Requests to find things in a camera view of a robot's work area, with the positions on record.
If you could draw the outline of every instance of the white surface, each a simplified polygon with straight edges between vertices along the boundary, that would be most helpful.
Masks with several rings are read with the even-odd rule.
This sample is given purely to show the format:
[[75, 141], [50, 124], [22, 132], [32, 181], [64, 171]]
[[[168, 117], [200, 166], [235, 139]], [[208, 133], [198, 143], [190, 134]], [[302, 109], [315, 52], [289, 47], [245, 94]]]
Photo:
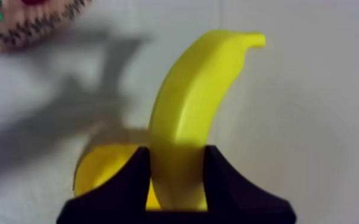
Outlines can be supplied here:
[[359, 223], [352, 0], [97, 0], [53, 40], [0, 56], [0, 223], [54, 223], [94, 124], [107, 119], [132, 140], [124, 129], [147, 126], [174, 61], [220, 27], [264, 32], [267, 47], [249, 51], [211, 143], [247, 178], [290, 200], [299, 223]]

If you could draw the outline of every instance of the yellow banana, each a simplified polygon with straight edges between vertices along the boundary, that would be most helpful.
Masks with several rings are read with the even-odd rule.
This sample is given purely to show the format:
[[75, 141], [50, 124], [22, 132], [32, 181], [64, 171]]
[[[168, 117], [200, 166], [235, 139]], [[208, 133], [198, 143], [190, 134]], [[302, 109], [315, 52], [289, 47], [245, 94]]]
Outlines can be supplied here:
[[[207, 209], [202, 184], [203, 149], [211, 123], [243, 67], [246, 50], [264, 45], [265, 37], [260, 33], [213, 30], [192, 44], [171, 68], [149, 124], [153, 184], [147, 209]], [[117, 147], [95, 148], [82, 160], [75, 179], [77, 196], [110, 179], [137, 146], [123, 145], [122, 153]]]

